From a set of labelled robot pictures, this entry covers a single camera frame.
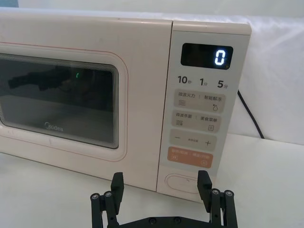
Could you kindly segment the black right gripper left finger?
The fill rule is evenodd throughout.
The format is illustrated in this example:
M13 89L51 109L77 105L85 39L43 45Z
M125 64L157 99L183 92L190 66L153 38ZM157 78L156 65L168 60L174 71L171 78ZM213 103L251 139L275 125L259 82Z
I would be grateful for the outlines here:
M122 172L116 172L111 182L111 190L103 195L93 193L90 196L92 227L103 228L102 213L107 215L108 228L118 228L117 215L119 214L120 204L124 192L124 178Z

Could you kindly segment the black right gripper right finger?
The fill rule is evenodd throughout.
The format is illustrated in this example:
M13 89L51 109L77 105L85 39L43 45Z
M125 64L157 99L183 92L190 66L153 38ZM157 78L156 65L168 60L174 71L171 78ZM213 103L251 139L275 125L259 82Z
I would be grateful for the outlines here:
M237 216L234 201L234 192L212 187L212 181L207 171L198 172L197 187L209 222L203 222L204 228L237 228Z

